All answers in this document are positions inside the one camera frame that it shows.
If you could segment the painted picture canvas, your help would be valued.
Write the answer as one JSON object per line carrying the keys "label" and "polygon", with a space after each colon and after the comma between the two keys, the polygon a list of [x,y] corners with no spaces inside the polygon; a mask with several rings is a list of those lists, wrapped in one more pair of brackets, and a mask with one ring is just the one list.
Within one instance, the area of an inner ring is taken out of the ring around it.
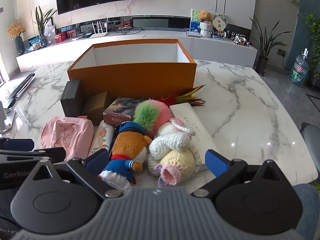
{"label": "painted picture canvas", "polygon": [[190,26],[189,26],[189,31],[190,32],[200,32],[200,9],[192,9],[191,10],[191,17],[190,17]]}

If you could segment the black small box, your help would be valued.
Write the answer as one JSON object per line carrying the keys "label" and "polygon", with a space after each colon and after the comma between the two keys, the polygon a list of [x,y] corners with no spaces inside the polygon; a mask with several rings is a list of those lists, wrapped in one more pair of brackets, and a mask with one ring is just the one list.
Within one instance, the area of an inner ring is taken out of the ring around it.
{"label": "black small box", "polygon": [[61,106],[66,117],[78,117],[84,109],[84,96],[81,80],[68,81],[61,95]]}

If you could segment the glass vase green plant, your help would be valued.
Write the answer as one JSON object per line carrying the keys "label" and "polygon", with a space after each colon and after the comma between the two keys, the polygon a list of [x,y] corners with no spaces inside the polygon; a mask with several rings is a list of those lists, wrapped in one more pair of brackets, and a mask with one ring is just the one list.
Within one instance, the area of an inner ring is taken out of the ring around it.
{"label": "glass vase green plant", "polygon": [[46,24],[49,20],[53,17],[53,15],[57,12],[57,9],[54,10],[53,8],[48,10],[45,14],[42,12],[40,6],[37,6],[35,9],[35,18],[36,21],[34,22],[37,25],[38,32],[39,32],[39,43],[40,48],[44,48],[48,45],[48,40],[46,35],[44,34],[44,29]]}

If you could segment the brown cardboard box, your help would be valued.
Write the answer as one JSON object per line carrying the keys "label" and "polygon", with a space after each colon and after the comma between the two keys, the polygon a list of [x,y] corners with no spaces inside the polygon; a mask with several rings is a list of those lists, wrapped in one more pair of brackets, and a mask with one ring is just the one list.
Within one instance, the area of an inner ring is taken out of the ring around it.
{"label": "brown cardboard box", "polygon": [[94,126],[99,125],[103,120],[104,110],[107,109],[112,102],[113,98],[108,91],[95,94],[87,99],[82,115],[87,116],[88,120],[91,120]]}

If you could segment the white wifi router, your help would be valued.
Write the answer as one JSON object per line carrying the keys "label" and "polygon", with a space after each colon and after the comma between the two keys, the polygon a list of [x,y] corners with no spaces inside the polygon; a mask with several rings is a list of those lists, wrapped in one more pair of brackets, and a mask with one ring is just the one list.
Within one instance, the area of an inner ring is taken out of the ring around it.
{"label": "white wifi router", "polygon": [[89,38],[97,38],[97,37],[104,37],[107,35],[107,22],[105,30],[102,27],[102,23],[98,21],[96,25],[92,24],[93,34]]}

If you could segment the white lotion tube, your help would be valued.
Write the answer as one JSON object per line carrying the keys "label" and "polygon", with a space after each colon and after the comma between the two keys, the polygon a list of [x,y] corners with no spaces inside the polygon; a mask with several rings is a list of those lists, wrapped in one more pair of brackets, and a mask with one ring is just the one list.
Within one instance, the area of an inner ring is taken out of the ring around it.
{"label": "white lotion tube", "polygon": [[109,151],[111,148],[114,132],[115,126],[104,123],[104,120],[101,121],[93,137],[88,155],[93,155],[100,149],[106,149]]}

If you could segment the white tv cabinet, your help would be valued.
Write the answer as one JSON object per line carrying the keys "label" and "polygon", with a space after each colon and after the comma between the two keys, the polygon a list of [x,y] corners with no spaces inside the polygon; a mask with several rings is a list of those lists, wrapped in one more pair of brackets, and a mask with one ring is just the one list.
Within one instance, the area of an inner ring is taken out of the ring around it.
{"label": "white tv cabinet", "polygon": [[81,60],[82,66],[130,62],[214,61],[253,67],[257,50],[231,40],[189,37],[178,31],[141,31],[117,35],[64,41],[17,57],[20,71],[41,66]]}

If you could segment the bear plush blue uniform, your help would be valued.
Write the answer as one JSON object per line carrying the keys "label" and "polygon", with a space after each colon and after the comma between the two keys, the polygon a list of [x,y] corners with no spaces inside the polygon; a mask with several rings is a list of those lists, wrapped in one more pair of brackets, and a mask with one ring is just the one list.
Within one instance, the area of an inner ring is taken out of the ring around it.
{"label": "bear plush blue uniform", "polygon": [[111,159],[99,174],[102,181],[126,193],[136,183],[134,173],[142,172],[152,139],[139,124],[127,121],[121,124],[112,148]]}

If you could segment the blue water bottle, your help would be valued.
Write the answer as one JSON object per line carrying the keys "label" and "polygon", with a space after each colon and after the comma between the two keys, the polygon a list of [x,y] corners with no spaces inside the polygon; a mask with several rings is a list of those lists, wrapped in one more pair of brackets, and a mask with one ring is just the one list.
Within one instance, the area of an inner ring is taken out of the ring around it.
{"label": "blue water bottle", "polygon": [[296,57],[289,75],[290,80],[298,87],[302,87],[304,85],[310,69],[307,62],[308,53],[309,50],[305,48],[304,51]]}

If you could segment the white phone stand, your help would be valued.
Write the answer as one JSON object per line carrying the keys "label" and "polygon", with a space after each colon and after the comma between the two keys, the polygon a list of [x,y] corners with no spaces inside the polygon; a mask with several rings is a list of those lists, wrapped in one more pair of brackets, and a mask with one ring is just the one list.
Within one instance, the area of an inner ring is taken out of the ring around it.
{"label": "white phone stand", "polygon": [[4,108],[0,101],[0,130],[1,134],[12,128],[16,111],[13,108]]}

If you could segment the picture card box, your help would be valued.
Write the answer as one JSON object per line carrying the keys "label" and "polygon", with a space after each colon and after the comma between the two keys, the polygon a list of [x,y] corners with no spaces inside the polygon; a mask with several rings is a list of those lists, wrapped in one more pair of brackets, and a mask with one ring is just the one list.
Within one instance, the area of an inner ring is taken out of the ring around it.
{"label": "picture card box", "polygon": [[103,112],[104,123],[120,126],[123,122],[131,121],[140,99],[118,97]]}

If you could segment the red gift box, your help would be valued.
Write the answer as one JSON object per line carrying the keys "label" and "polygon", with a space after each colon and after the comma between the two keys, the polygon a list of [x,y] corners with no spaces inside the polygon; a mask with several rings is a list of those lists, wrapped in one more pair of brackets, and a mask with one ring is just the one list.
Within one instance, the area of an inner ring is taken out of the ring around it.
{"label": "red gift box", "polygon": [[54,39],[55,39],[55,43],[60,43],[60,42],[65,41],[66,40],[65,32],[56,34]]}

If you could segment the pink green fluffy ball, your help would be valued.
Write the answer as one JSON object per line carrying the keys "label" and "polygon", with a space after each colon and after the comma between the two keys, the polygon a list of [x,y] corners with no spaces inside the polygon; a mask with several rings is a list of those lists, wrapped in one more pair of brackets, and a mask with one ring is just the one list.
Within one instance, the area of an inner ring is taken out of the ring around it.
{"label": "pink green fluffy ball", "polygon": [[172,117],[173,114],[165,103],[149,99],[137,105],[132,120],[142,126],[146,135],[153,139],[158,129]]}

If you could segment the pink pouch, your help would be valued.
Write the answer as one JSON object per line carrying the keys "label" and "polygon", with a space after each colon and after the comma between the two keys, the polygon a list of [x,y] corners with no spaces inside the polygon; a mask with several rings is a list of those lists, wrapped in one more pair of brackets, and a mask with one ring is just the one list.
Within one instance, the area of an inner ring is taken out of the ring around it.
{"label": "pink pouch", "polygon": [[45,124],[41,145],[44,148],[63,147],[66,151],[65,161],[85,159],[89,154],[93,132],[91,120],[56,116]]}

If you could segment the crocheted white bunny doll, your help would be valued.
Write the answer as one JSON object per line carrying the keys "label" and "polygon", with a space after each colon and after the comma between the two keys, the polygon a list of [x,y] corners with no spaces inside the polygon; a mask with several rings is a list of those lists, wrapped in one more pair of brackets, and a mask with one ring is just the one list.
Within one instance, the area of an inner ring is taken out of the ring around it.
{"label": "crocheted white bunny doll", "polygon": [[158,186],[177,186],[197,174],[201,157],[191,139],[196,133],[178,118],[171,118],[157,131],[149,146],[148,171],[158,177]]}

